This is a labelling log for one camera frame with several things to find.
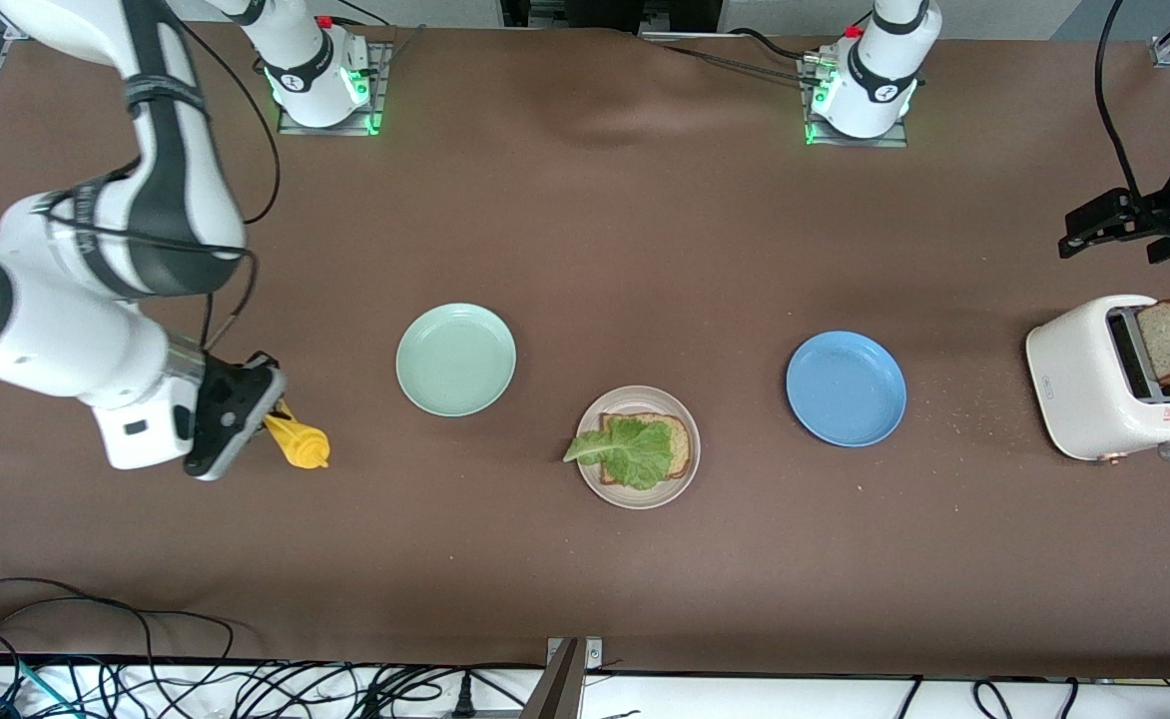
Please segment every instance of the brown table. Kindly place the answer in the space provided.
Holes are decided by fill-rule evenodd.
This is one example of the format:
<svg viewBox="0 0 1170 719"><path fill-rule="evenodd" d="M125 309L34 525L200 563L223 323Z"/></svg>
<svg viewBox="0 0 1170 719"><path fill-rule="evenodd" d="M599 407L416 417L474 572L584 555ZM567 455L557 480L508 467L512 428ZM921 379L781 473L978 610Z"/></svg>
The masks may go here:
<svg viewBox="0 0 1170 719"><path fill-rule="evenodd" d="M250 77L235 28L201 32ZM748 40L696 46L785 69ZM176 464L115 472L85 408L0 382L0 576L234 617L252 628L239 656L538 661L544 637L601 634L626 668L1170 675L1170 464L1057 454L1020 350L1093 297L1170 296L1136 246L1055 258L1065 212L1120 184L1092 54L942 42L909 150L868 151L805 146L783 83L634 37L426 30L393 68L384 134L280 139L283 192L252 229L261 286L219 347L282 360L332 468L291 469L260 438L211 485ZM195 58L254 213L260 127ZM1137 44L1109 68L1159 186L1170 70ZM0 214L132 151L112 70L15 47ZM420 413L393 367L408 323L453 300L518 343L507 395L463 420ZM198 326L195 300L147 310ZM908 376L908 417L876 447L814 441L783 400L793 347L838 327ZM557 461L626 383L681 397L703 433L662 510L613 509ZM33 596L0 593L0 610ZM140 651L103 614L7 634ZM170 624L157 651L215 647Z"/></svg>

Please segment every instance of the white floor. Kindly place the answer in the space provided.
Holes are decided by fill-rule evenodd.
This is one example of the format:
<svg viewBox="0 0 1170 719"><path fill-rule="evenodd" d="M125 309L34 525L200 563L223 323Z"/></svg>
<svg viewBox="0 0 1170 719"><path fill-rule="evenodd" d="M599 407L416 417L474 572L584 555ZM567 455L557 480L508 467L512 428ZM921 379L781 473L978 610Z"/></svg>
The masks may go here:
<svg viewBox="0 0 1170 719"><path fill-rule="evenodd" d="M160 666L157 670L160 677L188 682L205 678L209 672L206 666ZM236 691L247 690L246 682L250 682L230 675L236 670L243 672L246 669L216 670L212 679L221 680L194 691L180 701L181 708L192 719L228 719L234 711ZM150 672L150 668L144 665L130 666L126 682L147 682ZM37 673L48 687L61 696L75 696L68 669L41 669ZM289 682L288 687L294 692L302 690L323 673L323 669L310 670ZM364 689L373 673L374 669L357 670L357 686L347 675L342 675L315 687L307 697L346 696L352 690ZM519 697L530 696L541 675L536 670L483 670L481 673ZM9 686L11 677L13 669L0 666L0 693ZM87 696L96 687L96 668L80 666L78 678ZM439 683L443 691L438 699L399 701L394 715L399 719L449 715L456 705L459 683L457 675L445 678ZM589 677L581 700L581 719L615 718L634 710L639 711L634 714L635 719L893 719L899 714L909 686L908 679ZM1068 696L1068 686L1064 683L999 682L997 686L1004 692L1013 714L1012 718L1000 715L996 700L986 693L986 704L997 719L1057 719ZM167 691L177 696L183 689L170 686ZM135 696L151 707L152 718L166 706L154 684L139 689ZM274 710L289 699L281 692L270 693L260 683L252 693L253 699L257 696L262 700L252 710L252 715L274 715ZM512 701L480 682L474 683L474 704L480 710L516 708ZM25 683L18 700L23 715L55 705L56 701L33 682ZM350 707L351 700L315 706L311 707L312 719L343 719ZM103 713L99 705L89 705L89 708ZM129 701L119 706L116 715L142 718L140 710ZM174 711L168 711L165 717L180 719ZM276 719L284 718L310 719L301 707L284 711ZM908 719L983 719L983 714L972 700L971 683L924 682L910 706ZM1082 684L1068 719L1170 719L1170 687Z"/></svg>

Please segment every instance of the white toaster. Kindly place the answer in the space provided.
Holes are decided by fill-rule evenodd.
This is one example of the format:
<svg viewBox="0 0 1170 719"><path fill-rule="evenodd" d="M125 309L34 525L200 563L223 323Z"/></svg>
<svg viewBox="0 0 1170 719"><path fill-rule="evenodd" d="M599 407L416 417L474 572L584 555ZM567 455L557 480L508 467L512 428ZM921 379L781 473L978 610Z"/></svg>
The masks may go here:
<svg viewBox="0 0 1170 719"><path fill-rule="evenodd" d="M1046 433L1074 459L1114 459L1170 442L1170 386L1157 383L1136 323L1142 295L1087 302L1024 341Z"/></svg>

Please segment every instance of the green plate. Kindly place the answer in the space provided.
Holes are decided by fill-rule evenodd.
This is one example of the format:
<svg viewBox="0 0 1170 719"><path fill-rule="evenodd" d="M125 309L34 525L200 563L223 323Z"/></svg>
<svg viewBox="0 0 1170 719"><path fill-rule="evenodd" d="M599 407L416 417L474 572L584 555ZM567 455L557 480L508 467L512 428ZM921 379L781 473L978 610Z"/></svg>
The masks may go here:
<svg viewBox="0 0 1170 719"><path fill-rule="evenodd" d="M479 305L435 306L404 332L394 368L407 400L440 417L475 414L514 378L514 336Z"/></svg>

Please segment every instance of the lettuce leaf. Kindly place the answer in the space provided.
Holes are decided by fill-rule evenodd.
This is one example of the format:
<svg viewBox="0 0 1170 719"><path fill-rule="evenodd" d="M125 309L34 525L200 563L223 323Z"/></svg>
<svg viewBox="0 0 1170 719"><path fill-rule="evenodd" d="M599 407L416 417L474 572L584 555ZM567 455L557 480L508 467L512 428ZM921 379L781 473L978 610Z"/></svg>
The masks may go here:
<svg viewBox="0 0 1170 719"><path fill-rule="evenodd" d="M581 434L567 448L564 462L607 465L617 482L632 489L648 490L669 473L673 449L669 428L662 422L617 419L611 428Z"/></svg>

